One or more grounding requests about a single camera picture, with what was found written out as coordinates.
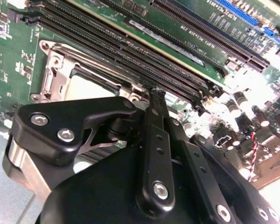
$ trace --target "green circuit board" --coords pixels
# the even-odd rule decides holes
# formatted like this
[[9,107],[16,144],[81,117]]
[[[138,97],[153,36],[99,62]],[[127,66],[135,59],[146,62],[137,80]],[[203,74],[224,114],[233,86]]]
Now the green circuit board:
[[[209,19],[215,10],[207,1],[208,0],[192,0],[192,5],[189,8],[200,16],[204,16],[205,19]],[[162,52],[164,55],[167,55],[185,67],[197,72],[201,76],[207,77],[216,84],[224,86],[224,78],[209,63],[203,62],[203,64],[199,64],[199,60],[196,62],[195,60],[190,60],[185,55],[176,51],[176,49],[174,50],[172,47],[157,41],[141,30],[131,26],[131,24],[127,24],[125,16],[101,2],[96,0],[69,0],[69,2],[75,3],[83,10],[109,24],[112,24],[114,27],[124,30],[134,38],[153,47],[159,52]],[[135,0],[135,2],[141,4],[143,7],[149,8],[148,1]],[[4,22],[4,18],[1,18],[1,14],[7,14],[8,8],[14,7],[11,4],[8,4],[5,0],[0,0],[0,125],[3,125],[4,113],[12,111],[13,105],[21,106],[30,104],[32,103],[29,99],[30,94],[40,92],[44,65],[46,63],[46,55],[38,47],[38,42],[40,40],[56,40],[68,43],[80,50],[84,50],[81,46],[77,46],[58,34],[40,26],[29,27],[24,23],[16,24],[12,21]],[[233,18],[228,16],[223,18],[228,22],[234,21]],[[199,37],[193,36],[184,31],[181,29],[180,24],[173,22],[170,18],[166,18],[160,12],[149,8],[145,15],[145,19],[154,23],[160,29],[166,30],[171,35],[176,35],[179,40],[195,45],[193,50],[196,53],[220,64],[221,66],[224,65],[226,55],[222,53],[222,51],[208,46],[202,42]],[[241,32],[245,32],[247,24],[241,20],[236,20],[235,22],[236,23],[233,24],[233,27],[236,27]],[[256,33],[253,41],[248,41],[244,38],[243,43],[256,43],[259,35],[259,33]],[[262,46],[263,49],[268,48],[270,45],[273,45],[271,41],[260,43],[260,46]],[[26,72],[24,72],[25,67],[31,68],[31,76],[27,76]],[[274,83],[280,77],[280,71],[270,66],[264,74],[259,75],[265,76],[269,82]]]
[[[145,40],[148,43],[152,43],[155,47],[158,47],[158,45],[156,44],[158,43],[158,41],[156,41],[156,39],[150,38],[150,36],[144,34],[144,32],[139,32],[142,30],[139,30],[132,24],[127,25],[125,16],[119,13],[112,13],[113,10],[103,3],[100,3],[100,1],[67,1],[76,4],[89,13],[96,13],[96,16],[103,16],[105,20],[117,25],[117,27],[120,27],[124,31],[128,31],[130,34],[134,34],[137,37],[140,37],[141,40]],[[124,7],[122,4],[122,0],[109,0],[108,2],[114,2],[118,6]],[[165,31],[170,36],[187,45],[189,48],[191,48],[192,51],[194,51],[201,57],[206,58],[207,60],[213,62],[218,66],[225,66],[228,56],[221,49],[214,47],[211,43],[205,41],[195,33],[191,33],[183,29],[179,23],[175,22],[171,18],[165,16],[162,12],[151,7],[148,0],[133,0],[133,2],[136,5],[139,5],[147,10],[145,16],[139,16],[141,20],[148,21],[150,24],[154,25],[160,30]],[[213,7],[210,4],[210,0],[178,0],[178,2],[185,5],[191,11],[198,14],[205,20],[211,22],[213,25],[216,25],[218,28],[224,30],[224,28],[227,27],[227,29],[224,30],[227,34],[234,37],[249,48],[253,49],[261,56],[263,56],[271,48],[274,48],[276,51],[280,48],[280,45],[276,44],[270,38],[263,36],[261,32],[253,29],[252,26],[250,26],[240,18],[237,18],[236,16],[230,16],[232,15],[231,13],[227,13],[229,16],[222,16],[220,8]],[[276,22],[276,24],[280,24],[280,17],[278,15],[275,15],[273,21]],[[224,79],[217,74],[214,75],[206,73],[206,75],[221,84],[224,83]],[[279,69],[273,66],[269,66],[263,73],[263,77],[265,77],[269,83],[272,83],[278,80],[278,78],[280,77]]]

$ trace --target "black plastic part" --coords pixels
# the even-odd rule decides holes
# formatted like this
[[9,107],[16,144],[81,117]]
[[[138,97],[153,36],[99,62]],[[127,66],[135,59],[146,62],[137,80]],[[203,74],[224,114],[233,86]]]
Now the black plastic part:
[[197,224],[196,203],[184,170],[173,163],[177,203],[152,219],[135,200],[140,150],[124,148],[61,183],[44,204],[40,224]]
[[224,206],[231,215],[230,224],[235,218],[229,208],[207,161],[197,145],[189,143],[182,125],[176,125],[172,118],[166,119],[166,130],[170,135],[170,147],[173,158],[180,158],[189,180],[190,192],[195,198],[196,209],[203,224],[226,223],[218,214],[217,206]]
[[[145,112],[136,200],[147,215],[160,218],[168,214],[175,204],[169,135],[164,131],[163,124],[163,113],[168,113],[168,110],[162,108],[165,102],[164,91],[151,90],[149,99],[150,106]],[[154,184],[157,182],[167,188],[167,198],[161,199],[155,194]]]
[[[97,130],[107,121],[129,118],[135,113],[135,106],[122,97],[26,105],[17,110],[11,134],[18,145],[48,163],[67,165],[80,149],[85,129]],[[37,126],[31,123],[34,114],[45,115],[48,124]],[[75,138],[72,142],[58,138],[57,132],[63,128],[73,131]]]
[[[201,149],[233,215],[237,216],[243,224],[280,223],[272,217],[268,211],[268,208],[271,208],[270,204],[259,192],[222,154],[208,142],[203,144],[200,138],[201,136],[196,135],[190,141]],[[259,215],[257,208],[261,208],[267,213],[268,221]]]

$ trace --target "screw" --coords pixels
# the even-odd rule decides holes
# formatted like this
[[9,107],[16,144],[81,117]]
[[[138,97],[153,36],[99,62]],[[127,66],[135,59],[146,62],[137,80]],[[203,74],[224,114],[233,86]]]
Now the screw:
[[265,211],[263,211],[261,208],[257,207],[256,210],[258,211],[258,214],[266,221],[269,221],[269,216],[266,214]]
[[198,140],[199,140],[202,144],[205,144],[205,143],[206,143],[204,137],[202,137],[202,136],[199,136],[199,137],[198,137]]
[[35,114],[31,117],[30,120],[31,120],[32,124],[35,124],[38,126],[44,126],[49,122],[48,118],[42,114]]
[[64,128],[58,131],[57,136],[60,140],[65,142],[71,142],[75,139],[73,131],[70,129]]
[[231,215],[223,205],[217,205],[217,213],[225,222],[228,223],[231,221]]
[[172,120],[173,124],[175,124],[176,126],[179,126],[179,122],[175,119]]
[[132,104],[127,100],[123,101],[123,105],[130,109],[133,107]]
[[155,109],[152,109],[151,111],[154,115],[157,115],[157,116],[159,115],[159,113]]
[[168,198],[168,190],[162,183],[155,183],[154,184],[154,193],[162,200],[165,200]]
[[277,221],[280,222],[280,217],[278,216],[278,214],[271,208],[269,208],[269,212],[271,213],[271,216]]

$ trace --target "white label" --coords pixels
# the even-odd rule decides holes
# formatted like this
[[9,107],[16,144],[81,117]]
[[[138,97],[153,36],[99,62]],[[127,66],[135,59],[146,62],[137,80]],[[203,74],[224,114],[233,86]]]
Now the white label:
[[172,48],[173,50],[183,54],[184,56],[186,56],[187,58],[191,59],[192,61],[198,63],[201,66],[204,66],[204,63],[202,60],[200,60],[199,58],[195,57],[194,55],[192,55],[191,53],[185,51],[184,49],[176,46],[175,44],[173,44],[172,42],[166,40],[165,38],[155,34],[153,31],[151,31],[150,29],[142,26],[141,24],[130,20],[129,23],[133,26],[135,26],[136,28],[138,28],[139,30],[143,31],[144,33],[146,33],[147,35],[151,36],[152,38],[156,39],[157,41],[167,45],[168,47]]

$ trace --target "pcie slot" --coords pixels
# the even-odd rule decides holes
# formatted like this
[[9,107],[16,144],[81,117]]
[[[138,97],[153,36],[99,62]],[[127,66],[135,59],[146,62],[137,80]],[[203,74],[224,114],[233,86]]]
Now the pcie slot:
[[267,60],[254,51],[174,0],[154,0],[151,6],[230,56],[246,63],[248,66],[253,64],[253,68],[259,72],[263,72],[270,65]]
[[268,37],[275,40],[278,44],[280,44],[280,39],[278,37],[276,37],[273,30],[271,30],[267,27],[265,27],[263,30],[261,30],[260,27],[258,27],[259,21],[257,19],[249,16],[248,14],[243,12],[240,8],[237,8],[236,6],[234,6],[232,3],[228,2],[227,0],[214,0],[214,1],[216,1],[217,3],[219,3],[221,6],[225,7],[226,9],[230,10],[235,15],[237,15],[239,18],[241,18],[248,24],[254,26],[259,31],[263,32],[265,35],[267,35]]
[[[39,2],[36,2],[34,4],[33,3],[31,4],[31,6],[33,5],[40,5],[40,4]],[[71,17],[71,21],[74,21],[76,24],[85,23],[86,29],[90,29],[91,27],[95,28],[96,30],[95,33],[100,33],[101,35],[108,35],[111,38],[115,38],[116,41],[123,42],[125,44],[128,42],[129,47],[131,47],[133,50],[136,50],[139,53],[144,54],[145,57],[149,57],[150,59],[154,60],[156,63],[159,64],[157,65],[155,63],[155,66],[159,67],[160,69],[165,69],[166,67],[167,73],[171,73],[171,75],[175,76],[176,78],[183,77],[183,79],[187,81],[187,85],[196,88],[193,85],[194,83],[196,86],[199,86],[199,88],[204,89],[203,92],[207,94],[208,91],[207,81],[201,79],[197,74],[195,74],[192,71],[185,70],[177,63],[168,60],[162,54],[147,48],[144,44],[139,43],[133,38],[116,30],[112,26],[103,23],[102,21],[98,20],[94,16],[89,15],[88,13],[82,11],[79,8],[76,8],[75,6],[67,2],[61,2],[59,0],[43,1],[42,5],[45,6],[45,8],[40,8],[40,10],[44,10],[46,8],[53,10],[55,14],[58,14],[63,18]],[[121,47],[131,52],[129,48],[122,46],[122,44]]]
[[135,61],[128,56],[118,55],[116,52],[105,50],[102,48],[103,45],[95,44],[87,41],[87,37],[80,35],[78,33],[73,32],[71,29],[67,29],[66,27],[62,27],[63,25],[59,22],[51,20],[49,17],[38,16],[35,18],[27,18],[25,21],[28,25],[34,26],[39,24],[44,28],[50,29],[63,37],[70,39],[74,43],[77,43],[84,48],[94,51],[98,54],[98,56],[104,57],[107,56],[106,60],[113,60],[115,63],[124,69],[131,71],[134,74],[138,74],[137,76],[141,77],[147,83],[154,82],[157,86],[167,90],[173,94],[177,94],[184,100],[192,102],[194,104],[199,104],[200,98],[197,94],[190,90],[189,88],[185,88],[184,84],[174,80],[172,78],[168,78],[163,76],[162,72],[153,72],[150,69],[143,66],[144,62]]

